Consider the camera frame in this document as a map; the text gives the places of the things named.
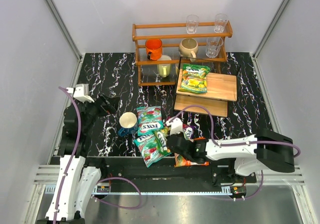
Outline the green yellow candy bag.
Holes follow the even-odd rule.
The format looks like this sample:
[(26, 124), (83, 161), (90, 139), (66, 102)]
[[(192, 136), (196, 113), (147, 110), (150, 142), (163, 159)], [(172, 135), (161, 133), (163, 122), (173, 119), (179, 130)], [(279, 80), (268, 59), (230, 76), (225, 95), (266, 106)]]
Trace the green yellow candy bag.
[(178, 91), (194, 94), (207, 93), (206, 78), (210, 70), (208, 66), (184, 63), (182, 65), (182, 80)]

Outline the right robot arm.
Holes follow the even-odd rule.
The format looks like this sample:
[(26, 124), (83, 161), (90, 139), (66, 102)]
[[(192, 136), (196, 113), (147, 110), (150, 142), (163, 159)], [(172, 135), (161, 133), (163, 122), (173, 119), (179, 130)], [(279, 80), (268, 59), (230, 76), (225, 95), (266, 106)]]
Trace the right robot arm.
[(234, 173), (240, 176), (267, 169), (292, 173), (295, 171), (295, 158), (301, 154), (291, 138), (268, 129), (229, 140), (197, 138), (190, 141), (182, 134), (171, 134), (166, 144), (174, 153), (197, 164), (233, 159)]

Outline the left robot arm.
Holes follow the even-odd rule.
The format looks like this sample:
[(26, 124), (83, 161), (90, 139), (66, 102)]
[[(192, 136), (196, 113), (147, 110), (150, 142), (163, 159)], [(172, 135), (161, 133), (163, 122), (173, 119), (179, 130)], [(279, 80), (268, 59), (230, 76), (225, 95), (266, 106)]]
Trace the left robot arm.
[(72, 101), (63, 112), (59, 145), (59, 174), (50, 207), (38, 224), (83, 224), (92, 191), (104, 170), (104, 161), (87, 160), (88, 132), (99, 117), (115, 114), (119, 97), (98, 96), (93, 102)]

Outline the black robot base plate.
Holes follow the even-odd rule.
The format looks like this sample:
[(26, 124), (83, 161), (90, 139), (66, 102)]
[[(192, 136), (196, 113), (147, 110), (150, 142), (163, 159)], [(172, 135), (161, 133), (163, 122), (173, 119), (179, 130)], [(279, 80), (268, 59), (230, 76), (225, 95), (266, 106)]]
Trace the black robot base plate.
[(200, 179), (213, 184), (226, 183), (255, 183), (255, 174), (247, 177), (236, 175), (231, 161), (222, 160), (208, 166), (193, 165), (175, 167), (174, 157), (165, 157), (147, 167), (142, 157), (88, 157), (85, 166), (93, 166), (101, 169), (103, 177), (124, 177), (127, 179)]

